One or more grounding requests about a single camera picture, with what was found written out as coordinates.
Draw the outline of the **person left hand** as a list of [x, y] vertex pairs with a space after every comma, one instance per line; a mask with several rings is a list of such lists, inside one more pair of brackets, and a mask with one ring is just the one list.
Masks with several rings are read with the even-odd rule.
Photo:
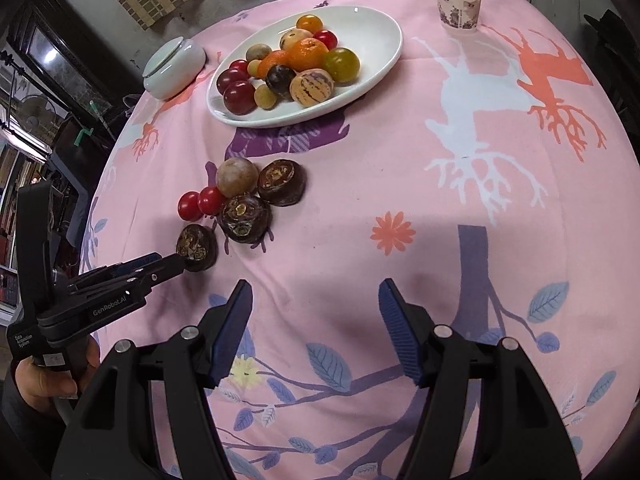
[[22, 399], [34, 410], [45, 413], [54, 398], [69, 398], [84, 392], [100, 365], [100, 347], [93, 336], [88, 338], [87, 368], [78, 380], [61, 372], [37, 366], [32, 358], [21, 360], [14, 373], [14, 382]]

